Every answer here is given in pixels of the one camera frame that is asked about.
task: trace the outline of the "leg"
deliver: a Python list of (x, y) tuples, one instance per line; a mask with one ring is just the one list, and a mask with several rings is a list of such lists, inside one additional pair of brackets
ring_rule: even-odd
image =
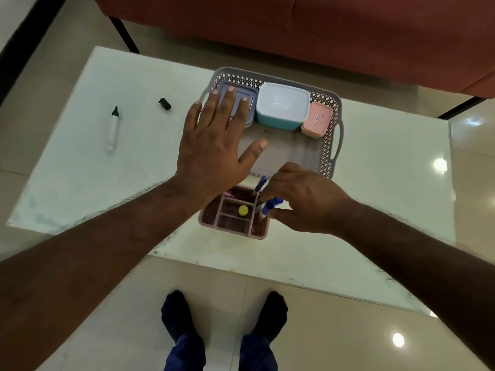
[(443, 113), (438, 118), (440, 118), (441, 120), (449, 120), (449, 119), (461, 114), (462, 112), (467, 111), (468, 109), (472, 108), (473, 106), (478, 105), (479, 103), (481, 103), (485, 100), (486, 99), (483, 99), (482, 97), (474, 96), (471, 99), (466, 100), (462, 104), (459, 104), (458, 106), (453, 107), (449, 111), (446, 111), (445, 113)]
[(251, 334), (243, 337), (239, 371), (277, 371), (278, 365), (270, 343), (287, 322), (288, 308), (284, 298), (271, 292)]
[(165, 299), (161, 321), (175, 341), (163, 371), (201, 371), (206, 364), (204, 343), (194, 328), (184, 295), (176, 290)]
[(124, 41), (125, 45), (127, 45), (129, 51), (131, 51), (132, 53), (139, 53), (138, 48), (134, 44), (132, 37), (127, 32), (122, 21), (119, 18), (114, 18), (114, 17), (109, 17), (109, 18), (112, 21), (113, 25), (115, 26), (115, 29), (119, 33), (120, 37)]

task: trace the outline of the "pants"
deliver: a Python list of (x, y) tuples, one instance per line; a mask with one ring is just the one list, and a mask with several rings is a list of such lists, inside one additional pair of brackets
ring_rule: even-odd
[[(207, 363), (201, 337), (185, 333), (170, 351), (163, 371), (201, 371)], [(275, 356), (264, 336), (247, 334), (241, 343), (239, 371), (277, 371)]]

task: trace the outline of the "sofa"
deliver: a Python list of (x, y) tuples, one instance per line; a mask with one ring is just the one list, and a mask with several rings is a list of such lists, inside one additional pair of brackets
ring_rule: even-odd
[(495, 0), (96, 0), (114, 18), (483, 98)]

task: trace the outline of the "forearm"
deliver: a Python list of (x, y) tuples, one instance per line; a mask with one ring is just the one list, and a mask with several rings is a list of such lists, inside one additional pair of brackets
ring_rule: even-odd
[(414, 294), (495, 369), (495, 266), (354, 202), (337, 234)]
[(0, 368), (36, 369), (202, 205), (170, 180), (1, 262)]

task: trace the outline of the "yellow round object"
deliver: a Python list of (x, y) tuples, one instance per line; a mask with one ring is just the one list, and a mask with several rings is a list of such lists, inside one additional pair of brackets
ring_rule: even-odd
[(248, 206), (240, 206), (237, 213), (239, 216), (246, 216), (249, 212)]

